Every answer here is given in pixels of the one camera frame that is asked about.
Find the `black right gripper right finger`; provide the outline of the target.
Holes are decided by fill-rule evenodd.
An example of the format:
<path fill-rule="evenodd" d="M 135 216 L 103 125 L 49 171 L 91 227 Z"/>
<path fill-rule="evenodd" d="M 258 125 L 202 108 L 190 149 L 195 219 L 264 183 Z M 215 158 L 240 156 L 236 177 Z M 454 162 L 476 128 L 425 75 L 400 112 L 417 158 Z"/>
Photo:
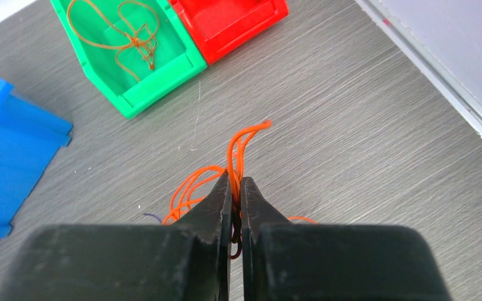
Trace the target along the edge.
<path fill-rule="evenodd" d="M 294 224 L 240 185 L 246 300 L 450 300 L 429 245 L 395 225 Z"/>

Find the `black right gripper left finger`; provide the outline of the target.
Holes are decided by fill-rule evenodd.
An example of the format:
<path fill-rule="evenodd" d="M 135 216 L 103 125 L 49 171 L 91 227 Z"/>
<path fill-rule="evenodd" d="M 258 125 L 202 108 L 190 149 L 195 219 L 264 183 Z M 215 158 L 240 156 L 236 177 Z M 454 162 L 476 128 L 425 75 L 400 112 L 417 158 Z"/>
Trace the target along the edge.
<path fill-rule="evenodd" d="M 21 247 L 0 300 L 228 300 L 227 175 L 171 225 L 60 224 Z"/>

